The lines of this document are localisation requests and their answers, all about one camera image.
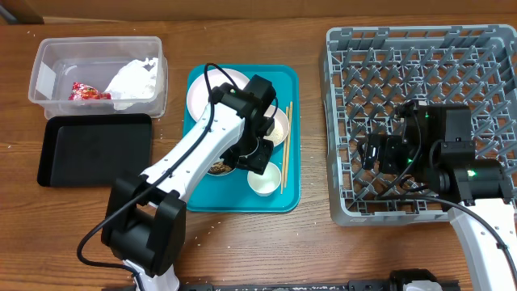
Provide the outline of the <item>pink bowl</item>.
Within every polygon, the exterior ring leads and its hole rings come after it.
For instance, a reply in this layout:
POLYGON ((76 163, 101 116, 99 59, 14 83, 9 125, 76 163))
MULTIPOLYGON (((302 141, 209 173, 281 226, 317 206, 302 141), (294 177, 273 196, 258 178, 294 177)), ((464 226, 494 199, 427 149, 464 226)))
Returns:
POLYGON ((288 117, 280 108, 277 109, 274 120, 274 128, 272 130, 268 130, 268 133, 264 138, 272 141, 274 146, 279 146, 288 136, 290 124, 288 117))

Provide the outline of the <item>small white cup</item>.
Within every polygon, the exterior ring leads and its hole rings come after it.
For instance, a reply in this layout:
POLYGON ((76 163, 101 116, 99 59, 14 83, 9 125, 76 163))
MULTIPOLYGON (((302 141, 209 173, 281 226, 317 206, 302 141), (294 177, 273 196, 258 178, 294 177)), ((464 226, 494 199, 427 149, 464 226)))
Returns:
POLYGON ((280 186, 281 171, 274 163, 269 162, 261 175, 249 171, 247 182, 258 196, 269 196, 280 186))

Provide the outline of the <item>white tissue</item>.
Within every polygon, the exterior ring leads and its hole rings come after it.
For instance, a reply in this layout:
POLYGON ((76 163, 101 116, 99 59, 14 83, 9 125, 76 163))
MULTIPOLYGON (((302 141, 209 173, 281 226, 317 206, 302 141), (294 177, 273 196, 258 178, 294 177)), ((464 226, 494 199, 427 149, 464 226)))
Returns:
POLYGON ((113 107, 123 111, 133 103, 126 99, 151 99, 156 91, 158 59, 133 60, 122 67, 108 84, 105 93, 115 100, 113 107))

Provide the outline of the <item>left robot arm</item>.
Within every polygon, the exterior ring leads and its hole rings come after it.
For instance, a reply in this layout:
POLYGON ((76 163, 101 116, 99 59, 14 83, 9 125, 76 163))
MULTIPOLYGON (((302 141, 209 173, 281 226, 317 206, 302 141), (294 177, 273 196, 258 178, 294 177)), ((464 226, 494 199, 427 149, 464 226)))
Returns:
POLYGON ((254 75, 244 88, 229 79, 207 89, 204 113, 183 139, 139 175, 116 180, 106 217, 78 244, 83 264, 129 271, 138 290, 178 291, 174 262, 185 243, 187 202, 199 182, 218 161, 264 173, 274 150, 265 139, 273 119, 264 114, 278 102, 271 81, 254 75), (96 233, 119 263, 84 256, 84 246, 96 233))

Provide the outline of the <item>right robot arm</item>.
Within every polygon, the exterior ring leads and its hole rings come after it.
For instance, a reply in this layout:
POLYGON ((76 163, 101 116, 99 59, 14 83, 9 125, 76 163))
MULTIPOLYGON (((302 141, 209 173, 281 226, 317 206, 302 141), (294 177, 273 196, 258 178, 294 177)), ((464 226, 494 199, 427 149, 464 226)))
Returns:
POLYGON ((476 290, 516 288, 512 182, 502 164, 477 158, 464 104, 398 105, 402 135, 369 133, 357 144, 361 167, 395 180, 378 200, 426 200, 447 212, 476 290))

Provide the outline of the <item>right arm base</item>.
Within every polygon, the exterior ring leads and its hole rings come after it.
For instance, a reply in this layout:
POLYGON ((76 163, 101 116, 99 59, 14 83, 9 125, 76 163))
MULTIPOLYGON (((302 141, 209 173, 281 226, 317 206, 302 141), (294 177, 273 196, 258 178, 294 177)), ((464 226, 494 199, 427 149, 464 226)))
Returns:
POLYGON ((443 291, 436 277, 426 269, 404 269, 389 275, 391 290, 396 291, 443 291))

